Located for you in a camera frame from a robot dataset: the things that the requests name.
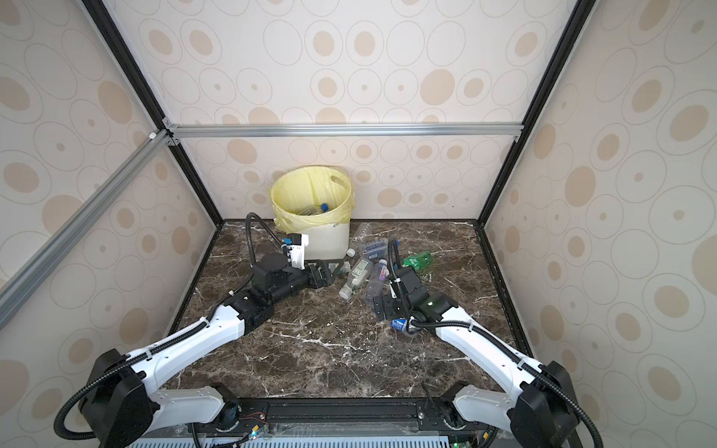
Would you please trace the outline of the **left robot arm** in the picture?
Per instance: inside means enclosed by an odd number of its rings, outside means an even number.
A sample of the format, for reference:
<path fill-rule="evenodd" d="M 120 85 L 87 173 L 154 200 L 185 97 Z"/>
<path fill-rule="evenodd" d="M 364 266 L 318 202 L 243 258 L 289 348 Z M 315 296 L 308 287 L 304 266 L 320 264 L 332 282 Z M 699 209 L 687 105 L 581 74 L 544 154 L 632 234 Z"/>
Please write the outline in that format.
<path fill-rule="evenodd" d="M 305 289 L 333 284 L 335 274 L 317 247 L 323 238 L 303 230 L 270 237 L 279 250 L 256 257 L 245 219 L 251 276 L 213 311 L 190 326 L 126 355 L 112 349 L 97 358 L 87 384 L 61 406 L 54 433 L 67 441 L 99 440 L 103 447 L 127 447 L 156 429 L 182 424 L 231 427 L 240 403 L 222 386 L 165 390 L 164 384 L 190 364 L 253 332 L 274 316 L 276 305 Z"/>

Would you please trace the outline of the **clear bottle purple label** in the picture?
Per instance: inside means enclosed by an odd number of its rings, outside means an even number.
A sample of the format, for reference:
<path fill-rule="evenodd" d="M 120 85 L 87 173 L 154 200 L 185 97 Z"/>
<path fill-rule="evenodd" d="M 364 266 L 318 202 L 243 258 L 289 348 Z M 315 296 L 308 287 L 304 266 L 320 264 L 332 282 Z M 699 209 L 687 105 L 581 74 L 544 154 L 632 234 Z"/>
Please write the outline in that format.
<path fill-rule="evenodd" d="M 373 265 L 373 270 L 369 276 L 364 299 L 366 304 L 372 306 L 373 299 L 375 297 L 379 297 L 383 293 L 387 277 L 388 262 L 385 259 L 379 259 L 379 261 Z"/>

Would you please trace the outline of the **Pepsi bottle blue cap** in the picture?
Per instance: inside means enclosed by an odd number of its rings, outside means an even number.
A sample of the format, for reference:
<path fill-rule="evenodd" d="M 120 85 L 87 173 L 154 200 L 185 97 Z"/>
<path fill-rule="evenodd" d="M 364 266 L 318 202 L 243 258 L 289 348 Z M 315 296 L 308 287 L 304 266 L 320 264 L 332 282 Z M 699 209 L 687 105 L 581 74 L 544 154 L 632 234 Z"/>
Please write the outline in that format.
<path fill-rule="evenodd" d="M 414 334 L 410 330 L 410 321 L 406 318 L 396 318 L 393 319 L 390 322 L 390 327 L 394 330 L 397 330 L 397 332 L 401 332 L 402 334 L 413 337 Z"/>

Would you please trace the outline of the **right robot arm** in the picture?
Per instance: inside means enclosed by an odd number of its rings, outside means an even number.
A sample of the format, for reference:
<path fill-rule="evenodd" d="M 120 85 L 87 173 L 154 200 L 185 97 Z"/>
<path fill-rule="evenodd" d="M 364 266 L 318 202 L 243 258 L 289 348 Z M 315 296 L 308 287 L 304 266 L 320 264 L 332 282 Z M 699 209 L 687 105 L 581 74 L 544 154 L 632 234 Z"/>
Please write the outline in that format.
<path fill-rule="evenodd" d="M 567 370 L 542 364 L 505 343 L 444 293 L 431 293 L 411 266 L 383 268 L 389 290 L 373 297 L 378 320 L 407 333 L 425 330 L 452 345 L 487 373 L 500 391 L 461 386 L 448 399 L 459 425 L 482 423 L 510 432 L 523 447 L 561 447 L 585 426 L 594 446 L 604 440 L 580 406 Z"/>

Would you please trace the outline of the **clear bottle blue cap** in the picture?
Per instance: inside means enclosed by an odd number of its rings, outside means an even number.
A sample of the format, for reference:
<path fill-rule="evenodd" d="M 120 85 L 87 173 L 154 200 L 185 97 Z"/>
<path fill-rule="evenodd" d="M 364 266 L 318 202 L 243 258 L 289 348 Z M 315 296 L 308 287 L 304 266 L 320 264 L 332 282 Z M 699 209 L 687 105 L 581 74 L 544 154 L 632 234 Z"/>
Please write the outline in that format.
<path fill-rule="evenodd" d="M 310 217 L 315 215 L 322 215 L 330 211 L 330 207 L 326 203 L 321 205 L 309 205 L 304 208 L 299 215 L 303 217 Z"/>

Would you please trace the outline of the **clear bottle pale green cap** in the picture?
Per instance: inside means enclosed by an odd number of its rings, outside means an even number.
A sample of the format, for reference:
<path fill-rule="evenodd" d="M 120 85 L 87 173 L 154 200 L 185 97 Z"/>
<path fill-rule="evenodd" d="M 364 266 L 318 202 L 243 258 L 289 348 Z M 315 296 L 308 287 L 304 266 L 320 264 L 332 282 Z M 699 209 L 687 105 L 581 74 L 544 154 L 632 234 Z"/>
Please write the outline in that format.
<path fill-rule="evenodd" d="M 354 293 L 368 280 L 373 270 L 373 262 L 360 258 L 347 275 L 345 285 L 339 290 L 339 297 L 349 300 Z"/>

